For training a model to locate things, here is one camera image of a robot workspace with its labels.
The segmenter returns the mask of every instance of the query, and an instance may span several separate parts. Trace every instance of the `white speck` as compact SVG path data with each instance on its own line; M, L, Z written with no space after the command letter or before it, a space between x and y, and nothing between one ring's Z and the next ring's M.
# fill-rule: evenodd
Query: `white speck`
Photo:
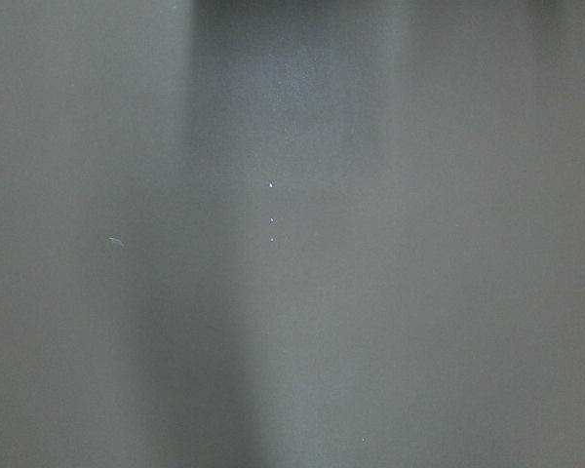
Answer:
M108 240L113 246L124 247L124 243L121 242L121 239L117 239L116 237L109 237Z

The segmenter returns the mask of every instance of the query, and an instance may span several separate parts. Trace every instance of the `metal surface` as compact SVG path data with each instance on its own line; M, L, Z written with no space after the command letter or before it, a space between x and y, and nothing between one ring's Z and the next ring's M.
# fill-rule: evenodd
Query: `metal surface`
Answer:
M585 467L585 2L0 2L0 467L64 466Z

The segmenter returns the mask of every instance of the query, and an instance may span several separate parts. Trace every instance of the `gray surface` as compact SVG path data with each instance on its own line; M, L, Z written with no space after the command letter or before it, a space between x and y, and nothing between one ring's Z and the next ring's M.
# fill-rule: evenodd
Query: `gray surface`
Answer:
M0 467L64 466L585 467L585 2L0 2Z

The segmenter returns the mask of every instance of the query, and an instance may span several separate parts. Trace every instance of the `white spot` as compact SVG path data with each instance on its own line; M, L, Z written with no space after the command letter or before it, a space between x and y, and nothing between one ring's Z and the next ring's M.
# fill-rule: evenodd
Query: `white spot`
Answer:
M121 242L121 239L117 239L116 237L109 237L108 240L113 246L124 247L124 243Z

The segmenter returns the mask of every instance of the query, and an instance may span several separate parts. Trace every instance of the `gray wall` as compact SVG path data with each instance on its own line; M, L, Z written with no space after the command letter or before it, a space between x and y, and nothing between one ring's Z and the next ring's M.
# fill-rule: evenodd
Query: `gray wall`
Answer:
M0 467L64 466L585 467L585 2L0 2Z

